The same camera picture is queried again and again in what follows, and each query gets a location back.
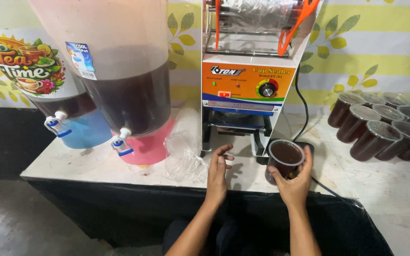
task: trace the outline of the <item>power switch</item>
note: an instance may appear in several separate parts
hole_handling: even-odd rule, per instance
[[[227,91],[218,91],[219,97],[230,97],[231,93]]]

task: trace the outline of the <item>tea time sticker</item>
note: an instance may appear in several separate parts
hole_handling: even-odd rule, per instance
[[[64,57],[42,29],[0,30],[0,70],[28,96],[78,94]]]
[[[87,44],[65,42],[67,52],[71,55],[72,63],[84,78],[97,80],[94,75],[93,58]]]

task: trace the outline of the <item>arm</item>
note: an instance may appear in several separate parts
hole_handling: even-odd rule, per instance
[[[225,152],[232,148],[233,145],[224,145],[213,153],[208,169],[205,201],[166,256],[197,256],[203,249],[214,215],[227,194],[225,169],[232,167],[226,165],[225,160],[233,161],[234,157],[225,155]]]
[[[281,198],[288,207],[291,255],[321,256],[306,212],[306,196],[311,186],[312,171],[312,155],[308,146],[305,147],[305,161],[298,169],[300,173],[296,178],[285,180],[278,169],[274,166],[268,167],[276,180]]]

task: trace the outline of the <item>barcode label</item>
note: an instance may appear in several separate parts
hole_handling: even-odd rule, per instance
[[[84,71],[81,69],[79,69],[78,72],[80,72],[80,75],[82,75],[83,78],[97,80],[96,76],[94,75],[94,72]]]

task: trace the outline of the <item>power cord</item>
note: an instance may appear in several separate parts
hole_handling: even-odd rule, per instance
[[[305,105],[306,121],[305,121],[305,125],[303,126],[302,130],[298,133],[295,139],[293,139],[293,142],[295,142],[303,134],[309,122],[308,104],[306,103],[305,98],[303,98],[303,95],[300,93],[300,90],[298,89],[298,74],[299,73],[300,73],[300,65],[298,66],[297,73],[295,74],[295,90],[297,91],[298,96],[300,97],[300,99],[303,101],[303,104]],[[343,200],[344,202],[348,204],[348,202],[342,196],[336,194],[333,190],[327,188],[324,184],[320,183],[316,178],[311,176],[311,179],[315,183],[317,183],[319,186],[321,186],[323,189],[327,190],[330,194],[340,198],[341,200]]]

